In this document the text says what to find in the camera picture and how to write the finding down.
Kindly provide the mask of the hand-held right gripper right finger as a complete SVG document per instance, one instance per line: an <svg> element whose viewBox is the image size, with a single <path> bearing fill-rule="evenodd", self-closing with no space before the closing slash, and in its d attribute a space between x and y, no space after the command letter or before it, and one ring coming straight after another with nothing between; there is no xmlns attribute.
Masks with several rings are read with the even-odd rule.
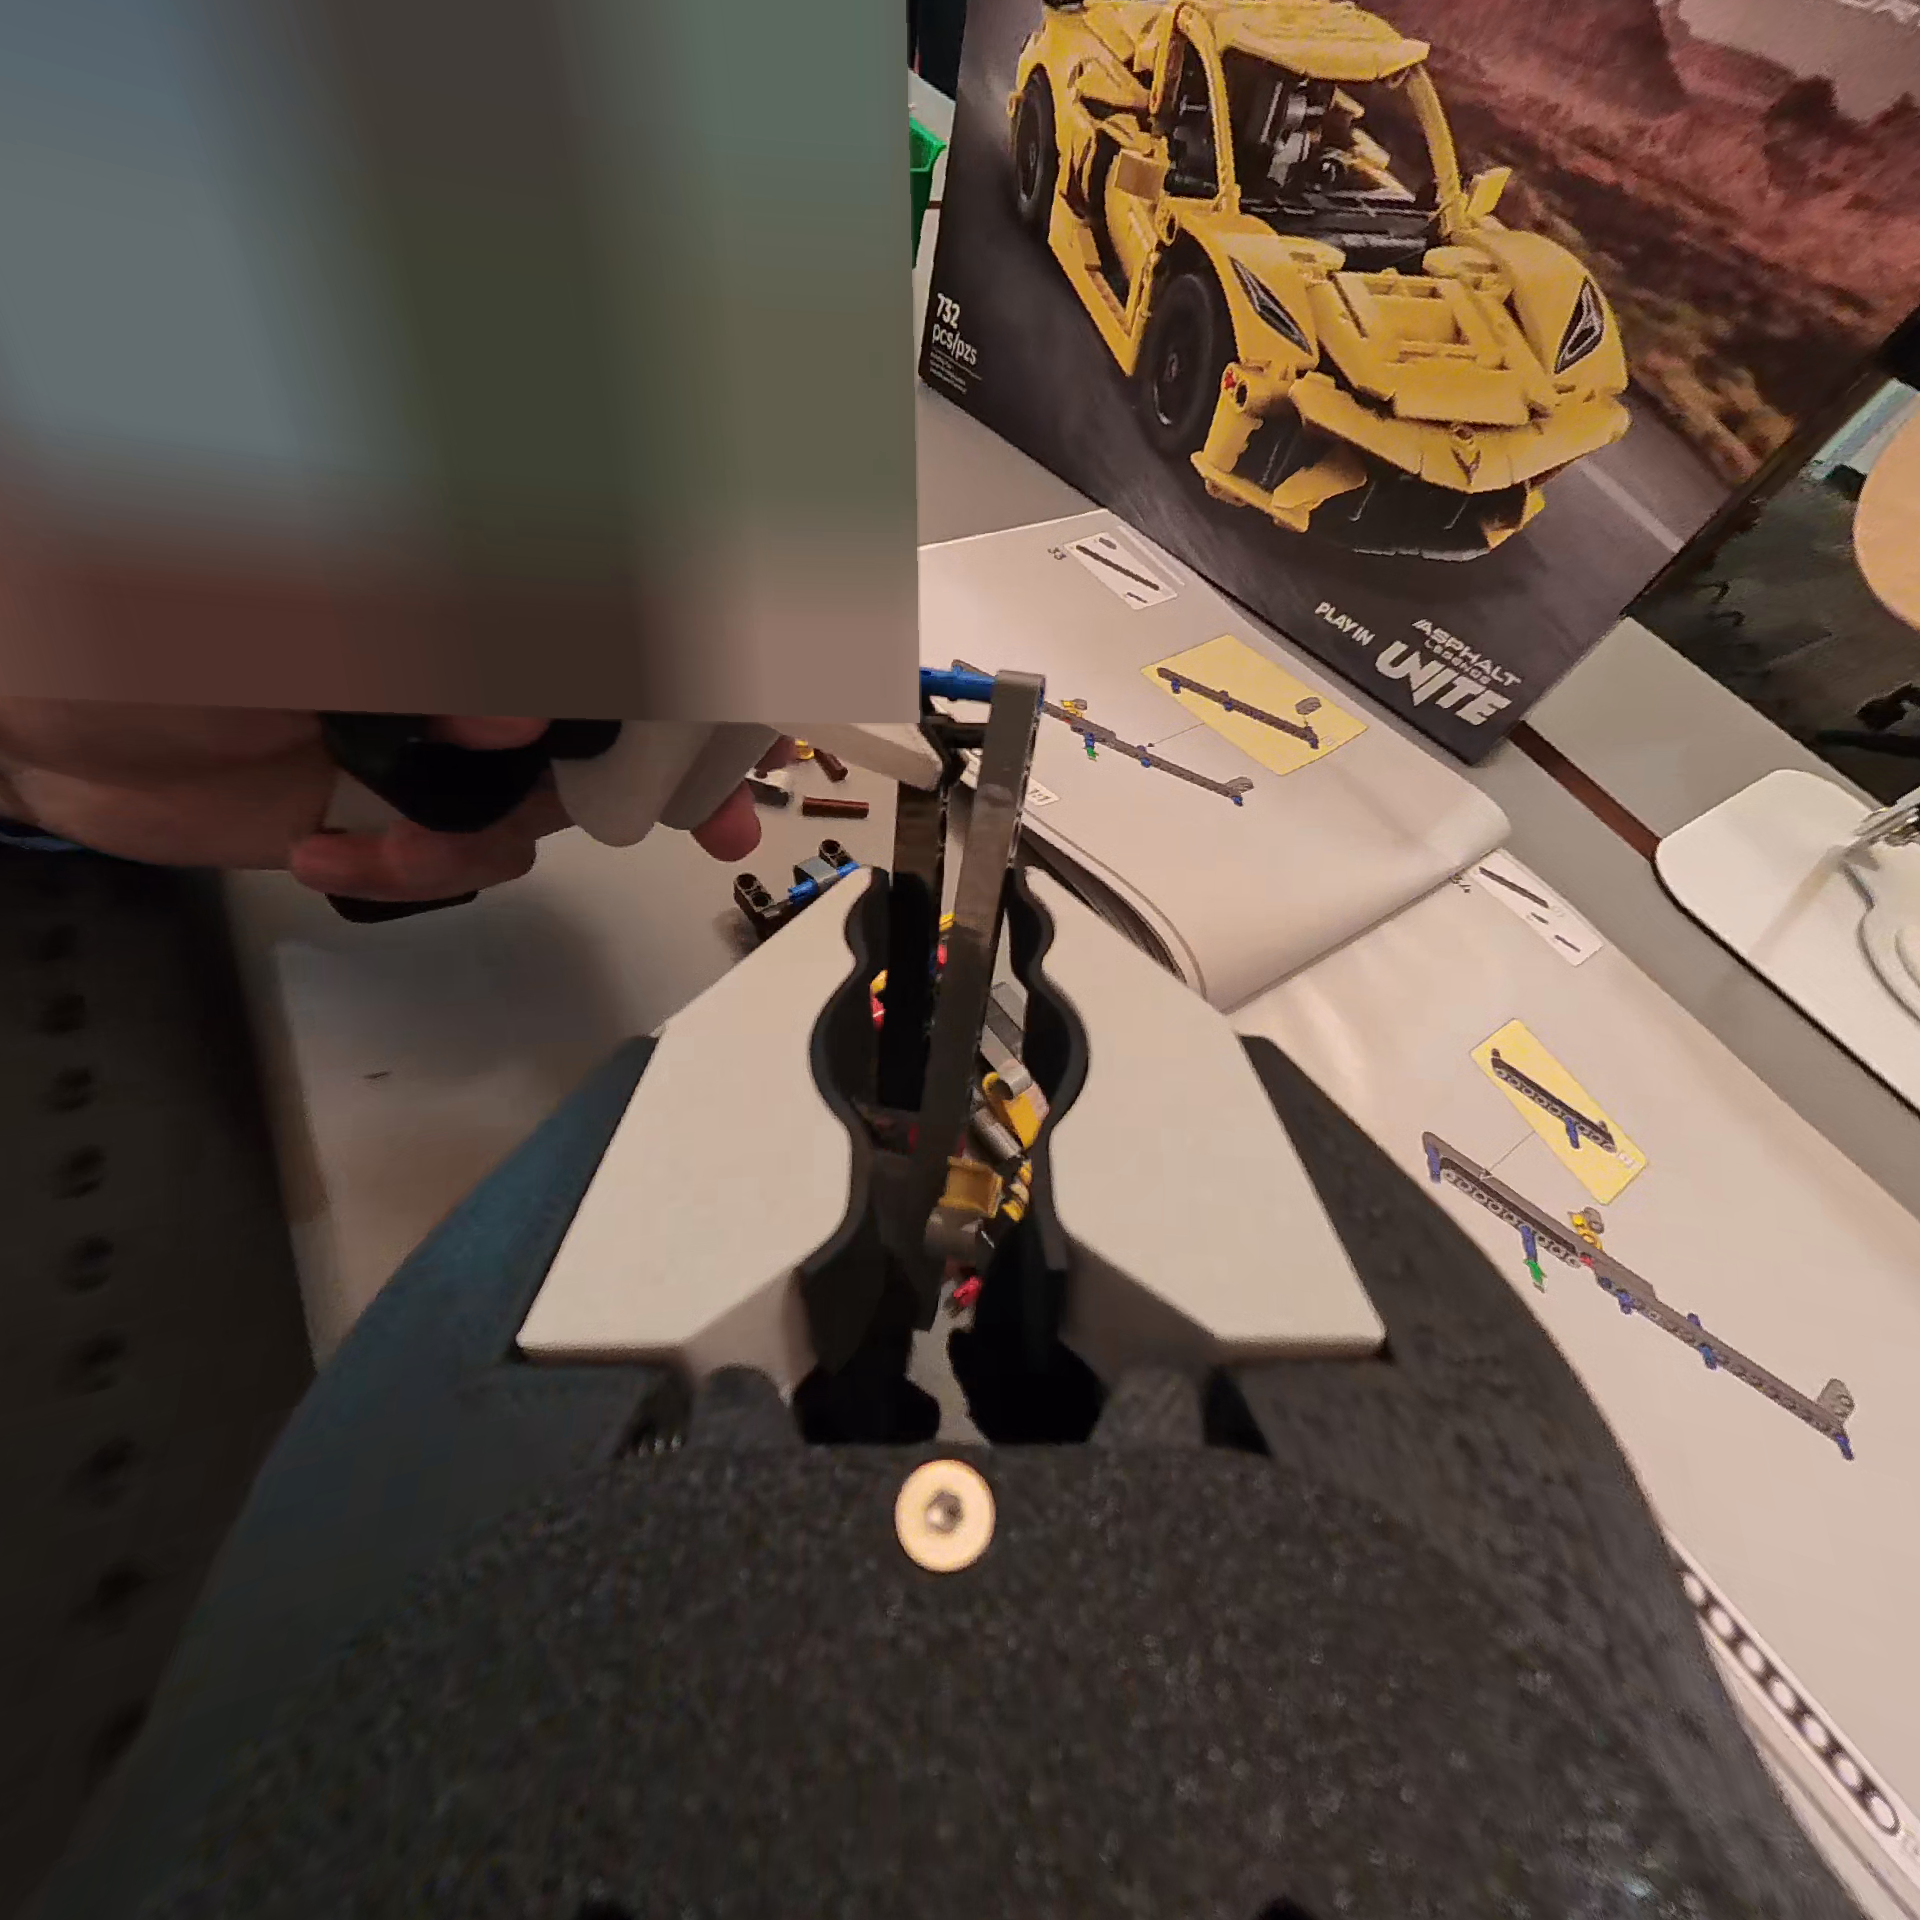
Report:
<svg viewBox="0 0 1920 1920"><path fill-rule="evenodd" d="M1063 1343L1092 1369L1378 1355L1383 1316L1231 1021L1053 878L1018 881L1008 930Z"/></svg>

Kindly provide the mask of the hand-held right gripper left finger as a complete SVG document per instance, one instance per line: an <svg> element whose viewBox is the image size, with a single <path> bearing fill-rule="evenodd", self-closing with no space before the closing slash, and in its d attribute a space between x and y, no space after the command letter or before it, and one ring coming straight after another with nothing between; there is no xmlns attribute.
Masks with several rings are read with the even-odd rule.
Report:
<svg viewBox="0 0 1920 1920"><path fill-rule="evenodd" d="M807 1373L798 1273L841 1228L853 1143L810 1036L855 969L855 870L656 1030L629 1107L516 1332L537 1365Z"/></svg>

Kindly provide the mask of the person's left hand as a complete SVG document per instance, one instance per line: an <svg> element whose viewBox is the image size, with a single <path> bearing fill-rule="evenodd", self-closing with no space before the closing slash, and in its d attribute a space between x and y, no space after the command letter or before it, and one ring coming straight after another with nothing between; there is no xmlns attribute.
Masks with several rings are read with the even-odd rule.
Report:
<svg viewBox="0 0 1920 1920"><path fill-rule="evenodd" d="M484 833L325 833L338 767L314 711L1 702L1 813L20 830L168 868L289 874L365 903L505 885L570 827L551 783Z"/></svg>

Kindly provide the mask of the yellow car lego box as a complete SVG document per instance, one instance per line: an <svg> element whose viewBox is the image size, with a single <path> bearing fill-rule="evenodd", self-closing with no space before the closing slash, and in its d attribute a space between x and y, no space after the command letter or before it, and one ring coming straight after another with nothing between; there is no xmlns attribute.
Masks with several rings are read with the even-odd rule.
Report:
<svg viewBox="0 0 1920 1920"><path fill-rule="evenodd" d="M1481 761L1914 283L1914 5L969 5L920 374Z"/></svg>

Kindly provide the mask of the long dark grey lego beam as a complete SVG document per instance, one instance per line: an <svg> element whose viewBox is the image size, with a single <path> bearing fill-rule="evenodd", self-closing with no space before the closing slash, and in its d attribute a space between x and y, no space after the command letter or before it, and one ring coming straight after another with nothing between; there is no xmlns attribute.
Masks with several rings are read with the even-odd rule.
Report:
<svg viewBox="0 0 1920 1920"><path fill-rule="evenodd" d="M946 967L928 1038L918 1131L903 1189L903 1243L937 1284L948 1249L941 1222L946 1173L969 1119L975 1043L986 1015L1010 868L1023 815L1045 682L997 674L978 750L975 793L957 874Z"/></svg>

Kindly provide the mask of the open instruction booklet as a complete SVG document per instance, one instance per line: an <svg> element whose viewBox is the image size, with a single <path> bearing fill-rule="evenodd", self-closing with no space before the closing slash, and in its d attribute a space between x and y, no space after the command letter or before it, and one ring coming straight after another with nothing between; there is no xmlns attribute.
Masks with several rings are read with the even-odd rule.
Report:
<svg viewBox="0 0 1920 1920"><path fill-rule="evenodd" d="M1463 774L1105 514L926 545L1045 682L1028 825L1504 1273L1615 1429L1793 1807L1914 1916L1914 1218L1501 850Z"/></svg>

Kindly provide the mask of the lego car chassis assembly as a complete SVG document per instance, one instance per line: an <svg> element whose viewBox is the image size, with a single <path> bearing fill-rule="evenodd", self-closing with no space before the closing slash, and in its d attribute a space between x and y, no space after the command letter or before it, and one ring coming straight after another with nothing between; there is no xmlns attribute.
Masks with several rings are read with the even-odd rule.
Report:
<svg viewBox="0 0 1920 1920"><path fill-rule="evenodd" d="M791 870L786 886L753 874L733 878L733 903L757 939L772 937L828 886L857 868L853 855L825 838ZM930 1226L944 1246L944 1315L959 1327L975 1319L1000 1241L1023 1222L1033 1189L1033 1150L1048 1099L1023 1061L1023 987L1002 951L975 1043L967 1093L967 1130L948 1156L944 1190Z"/></svg>

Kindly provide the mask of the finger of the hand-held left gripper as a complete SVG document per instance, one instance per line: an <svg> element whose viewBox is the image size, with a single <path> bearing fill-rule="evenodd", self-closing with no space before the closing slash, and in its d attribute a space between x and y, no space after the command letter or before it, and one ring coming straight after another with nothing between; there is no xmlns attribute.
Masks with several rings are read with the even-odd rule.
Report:
<svg viewBox="0 0 1920 1920"><path fill-rule="evenodd" d="M792 722L791 739L879 779L935 791L946 779L944 756L917 722Z"/></svg>

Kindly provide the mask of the white lamp base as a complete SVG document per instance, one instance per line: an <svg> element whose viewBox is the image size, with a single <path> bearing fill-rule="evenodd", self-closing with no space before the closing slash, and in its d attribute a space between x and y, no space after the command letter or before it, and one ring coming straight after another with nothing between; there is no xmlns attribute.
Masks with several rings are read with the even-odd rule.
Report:
<svg viewBox="0 0 1920 1920"><path fill-rule="evenodd" d="M1905 1107L1917 1103L1917 793L1869 806L1772 772L1671 833L1665 893Z"/></svg>

